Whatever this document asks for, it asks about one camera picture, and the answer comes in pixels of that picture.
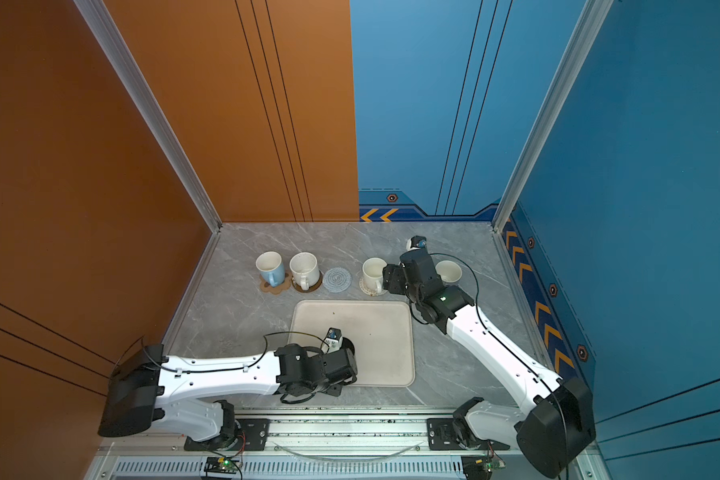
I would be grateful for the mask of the blue grey woven coaster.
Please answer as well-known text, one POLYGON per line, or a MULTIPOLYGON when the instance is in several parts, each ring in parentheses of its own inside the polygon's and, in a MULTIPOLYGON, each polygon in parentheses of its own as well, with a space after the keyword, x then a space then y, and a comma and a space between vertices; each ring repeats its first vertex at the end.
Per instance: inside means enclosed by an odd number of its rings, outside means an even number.
POLYGON ((323 286, 330 293, 344 292, 351 286, 351 283, 351 273, 342 267, 331 268, 323 275, 323 286))

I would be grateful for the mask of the white mug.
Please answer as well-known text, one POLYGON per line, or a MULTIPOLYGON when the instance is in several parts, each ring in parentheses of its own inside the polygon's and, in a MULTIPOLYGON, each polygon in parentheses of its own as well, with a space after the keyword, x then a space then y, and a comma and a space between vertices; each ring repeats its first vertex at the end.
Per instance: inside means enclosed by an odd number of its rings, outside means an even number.
POLYGON ((382 271, 387 262, 381 258, 369 258, 362 265, 362 279, 368 285, 372 282, 378 282, 382 285, 382 271))
POLYGON ((317 257, 310 252, 300 252, 294 255, 289 267, 292 279, 295 279, 303 289, 314 285, 320 277, 317 257))

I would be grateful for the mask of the lavender mug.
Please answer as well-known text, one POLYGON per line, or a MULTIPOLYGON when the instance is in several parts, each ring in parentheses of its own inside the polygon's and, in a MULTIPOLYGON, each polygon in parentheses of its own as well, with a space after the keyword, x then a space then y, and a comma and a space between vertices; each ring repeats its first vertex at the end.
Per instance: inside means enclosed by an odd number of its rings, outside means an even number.
POLYGON ((436 264, 436 272, 441 280, 446 284, 457 284, 462 276, 463 270, 461 266, 451 260, 443 260, 436 264))

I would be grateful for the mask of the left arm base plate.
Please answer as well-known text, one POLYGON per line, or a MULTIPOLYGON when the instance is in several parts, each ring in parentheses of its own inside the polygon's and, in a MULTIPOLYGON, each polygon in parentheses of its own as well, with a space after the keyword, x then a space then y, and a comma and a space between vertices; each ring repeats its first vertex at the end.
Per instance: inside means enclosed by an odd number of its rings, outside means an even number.
POLYGON ((269 435, 270 420, 267 418, 236 419, 231 432, 222 431, 214 439, 196 442, 187 438, 185 451, 263 451, 269 435))

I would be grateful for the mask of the light blue mug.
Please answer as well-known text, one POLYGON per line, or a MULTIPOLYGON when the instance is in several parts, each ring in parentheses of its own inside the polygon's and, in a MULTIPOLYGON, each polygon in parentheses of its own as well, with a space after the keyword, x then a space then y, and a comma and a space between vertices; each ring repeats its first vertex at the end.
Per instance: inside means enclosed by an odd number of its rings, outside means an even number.
POLYGON ((286 271, 282 256, 275 251, 260 254, 255 265, 261 278, 271 287, 278 287, 285 281, 286 271))

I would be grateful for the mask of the black mug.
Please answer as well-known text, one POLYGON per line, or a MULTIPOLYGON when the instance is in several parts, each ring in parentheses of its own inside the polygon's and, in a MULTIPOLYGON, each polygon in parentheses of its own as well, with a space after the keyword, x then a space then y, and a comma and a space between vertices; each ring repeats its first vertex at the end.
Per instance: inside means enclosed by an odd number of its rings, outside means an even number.
POLYGON ((356 355, 355 345, 347 337, 342 338, 341 348, 350 351, 353 355, 356 355))

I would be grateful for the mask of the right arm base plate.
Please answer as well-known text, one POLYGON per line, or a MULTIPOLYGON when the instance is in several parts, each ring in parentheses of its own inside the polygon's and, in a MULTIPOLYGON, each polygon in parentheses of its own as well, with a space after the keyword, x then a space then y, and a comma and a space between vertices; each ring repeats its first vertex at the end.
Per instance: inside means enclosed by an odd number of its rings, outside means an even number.
POLYGON ((428 449, 431 451, 508 451, 510 449, 509 445, 493 440, 460 440, 454 428, 453 419, 428 418, 426 426, 428 449))

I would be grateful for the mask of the cork paw print coaster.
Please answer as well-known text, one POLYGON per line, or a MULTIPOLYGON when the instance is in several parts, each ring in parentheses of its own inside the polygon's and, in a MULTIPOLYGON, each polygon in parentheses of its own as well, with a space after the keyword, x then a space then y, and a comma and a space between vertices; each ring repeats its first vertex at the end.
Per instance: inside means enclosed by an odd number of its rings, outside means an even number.
POLYGON ((267 281, 262 279, 259 284, 259 289, 261 292, 269 293, 272 295, 279 295, 284 291, 287 291, 292 286, 292 279, 287 276, 282 283, 280 283, 277 286, 273 286, 269 284, 267 281))

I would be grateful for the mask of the glossy brown round coaster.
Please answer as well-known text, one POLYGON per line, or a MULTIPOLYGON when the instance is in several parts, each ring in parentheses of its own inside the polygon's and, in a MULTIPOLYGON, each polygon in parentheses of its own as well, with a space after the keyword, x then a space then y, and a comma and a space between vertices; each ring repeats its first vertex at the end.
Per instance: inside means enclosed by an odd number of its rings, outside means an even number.
POLYGON ((320 277, 318 278, 317 282, 316 282, 314 285, 309 286, 307 289, 303 289, 303 288, 301 287, 301 285, 300 285, 295 279, 292 279, 292 281, 291 281, 291 284, 292 284, 293 288, 294 288, 297 292, 303 293, 303 294, 315 292, 317 289, 320 288, 320 286, 322 285, 322 283, 323 283, 323 276, 320 276, 320 277))

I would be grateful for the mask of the white woven rope coaster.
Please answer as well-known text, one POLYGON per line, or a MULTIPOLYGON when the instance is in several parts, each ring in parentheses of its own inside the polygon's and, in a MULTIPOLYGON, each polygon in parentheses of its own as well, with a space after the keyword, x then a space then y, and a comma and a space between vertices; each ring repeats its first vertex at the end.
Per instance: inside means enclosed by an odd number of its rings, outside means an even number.
POLYGON ((378 282, 372 282, 368 285, 364 279, 359 280, 359 287, 361 291, 370 297, 379 297, 387 294, 387 291, 382 288, 382 285, 378 282))

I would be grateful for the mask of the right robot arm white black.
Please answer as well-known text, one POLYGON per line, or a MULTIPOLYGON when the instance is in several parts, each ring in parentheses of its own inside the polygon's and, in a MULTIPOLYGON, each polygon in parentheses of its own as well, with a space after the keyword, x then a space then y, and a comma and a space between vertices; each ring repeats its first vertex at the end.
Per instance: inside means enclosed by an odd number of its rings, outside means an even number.
POLYGON ((425 247, 411 247, 383 269, 382 287, 405 296, 422 320, 468 350, 498 379, 515 407, 474 397, 453 413, 457 443, 486 450, 494 442, 522 452, 543 476, 558 477, 596 438, 593 393, 563 379, 518 347, 480 309, 476 296, 447 285, 425 247))

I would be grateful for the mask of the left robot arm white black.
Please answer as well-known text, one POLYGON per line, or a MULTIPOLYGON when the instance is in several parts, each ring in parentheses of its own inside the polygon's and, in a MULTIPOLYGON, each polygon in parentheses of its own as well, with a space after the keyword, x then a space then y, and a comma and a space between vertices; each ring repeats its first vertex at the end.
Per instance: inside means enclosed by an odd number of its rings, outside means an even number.
POLYGON ((206 359, 144 346, 113 369, 98 434, 118 438, 155 430, 214 449, 238 436, 229 396, 277 395, 283 404, 298 404, 317 394, 339 396, 357 374, 349 341, 327 350, 290 343, 258 356, 206 359))

